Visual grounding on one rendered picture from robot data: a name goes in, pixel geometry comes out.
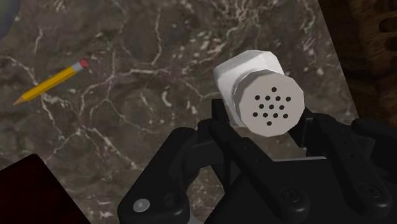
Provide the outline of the yellow pencil with red eraser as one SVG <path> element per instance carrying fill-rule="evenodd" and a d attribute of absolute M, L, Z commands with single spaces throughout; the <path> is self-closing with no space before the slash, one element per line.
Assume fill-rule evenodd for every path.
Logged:
<path fill-rule="evenodd" d="M 55 87 L 56 85 L 66 81 L 70 77 L 74 76 L 78 72 L 86 69 L 88 67 L 88 62 L 85 59 L 81 59 L 75 64 L 63 69 L 59 73 L 51 76 L 47 80 L 41 82 L 40 84 L 36 85 L 32 89 L 23 93 L 14 103 L 13 105 L 21 104 L 23 102 L 31 101 L 32 99 L 36 98 L 37 96 L 45 93 L 49 89 Z"/>

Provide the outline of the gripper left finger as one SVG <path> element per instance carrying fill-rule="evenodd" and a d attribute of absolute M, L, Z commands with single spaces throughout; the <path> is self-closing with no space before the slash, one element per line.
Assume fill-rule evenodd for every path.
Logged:
<path fill-rule="evenodd" d="M 250 138 L 229 123 L 221 99 L 196 129 L 174 129 L 120 202 L 120 224 L 298 224 L 310 200 Z M 186 194 L 201 168 L 212 167 L 225 191 L 197 221 Z"/>

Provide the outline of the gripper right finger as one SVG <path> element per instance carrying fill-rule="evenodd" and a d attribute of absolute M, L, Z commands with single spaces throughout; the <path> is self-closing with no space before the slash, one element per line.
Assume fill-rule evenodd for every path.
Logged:
<path fill-rule="evenodd" d="M 329 160 L 350 208 L 364 217 L 385 218 L 393 198 L 346 127 L 330 115 L 305 109 L 289 134 L 311 155 Z"/>

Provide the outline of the white salt shaker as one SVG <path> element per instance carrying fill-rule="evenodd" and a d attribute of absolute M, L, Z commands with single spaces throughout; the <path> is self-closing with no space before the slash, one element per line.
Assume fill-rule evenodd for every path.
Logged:
<path fill-rule="evenodd" d="M 305 109 L 303 90 L 272 52 L 246 50 L 216 66 L 213 76 L 232 122 L 254 134 L 283 135 Z"/>

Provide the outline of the grey blue round object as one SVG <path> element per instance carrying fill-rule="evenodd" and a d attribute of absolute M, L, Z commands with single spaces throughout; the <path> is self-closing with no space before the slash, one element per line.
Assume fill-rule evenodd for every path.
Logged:
<path fill-rule="evenodd" d="M 0 0 L 0 39 L 7 36 L 20 9 L 20 0 Z"/>

